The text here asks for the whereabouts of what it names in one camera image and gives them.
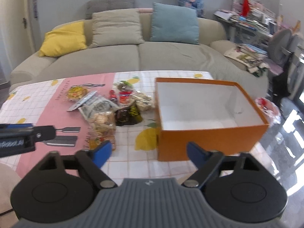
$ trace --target yellow pillow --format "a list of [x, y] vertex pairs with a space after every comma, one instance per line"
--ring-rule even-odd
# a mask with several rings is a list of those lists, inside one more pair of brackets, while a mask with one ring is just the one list
[[81, 21], [46, 33], [39, 57], [62, 56], [86, 48], [84, 22]]

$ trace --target sofa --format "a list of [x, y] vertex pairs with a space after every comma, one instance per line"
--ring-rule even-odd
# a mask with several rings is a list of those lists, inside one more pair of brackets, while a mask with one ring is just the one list
[[[12, 71], [10, 91], [25, 84], [81, 75], [140, 70], [193, 70], [208, 71], [215, 80], [237, 82], [253, 99], [266, 96], [267, 74], [257, 78], [247, 72], [242, 64], [223, 56], [235, 45], [226, 40], [221, 23], [198, 18], [199, 45], [150, 42], [152, 14], [140, 13], [139, 16], [144, 43], [88, 48], [59, 58], [38, 57], [36, 52]], [[92, 20], [83, 21], [86, 44], [90, 45]]]

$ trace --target desk leg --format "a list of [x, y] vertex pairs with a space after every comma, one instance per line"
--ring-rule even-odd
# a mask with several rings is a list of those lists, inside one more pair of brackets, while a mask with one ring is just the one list
[[234, 26], [229, 27], [229, 41], [234, 42], [236, 30], [237, 29]]

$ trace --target orange box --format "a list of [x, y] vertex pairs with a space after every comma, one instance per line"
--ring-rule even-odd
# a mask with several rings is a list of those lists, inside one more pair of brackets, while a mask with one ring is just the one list
[[249, 152], [269, 124], [235, 82], [156, 78], [159, 161], [188, 160], [186, 144], [232, 155]]

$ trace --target green and black snack package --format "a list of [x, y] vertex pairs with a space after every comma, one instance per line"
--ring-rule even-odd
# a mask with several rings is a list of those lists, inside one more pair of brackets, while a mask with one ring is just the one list
[[116, 126], [134, 125], [140, 123], [143, 118], [134, 101], [130, 106], [121, 108], [115, 112]]

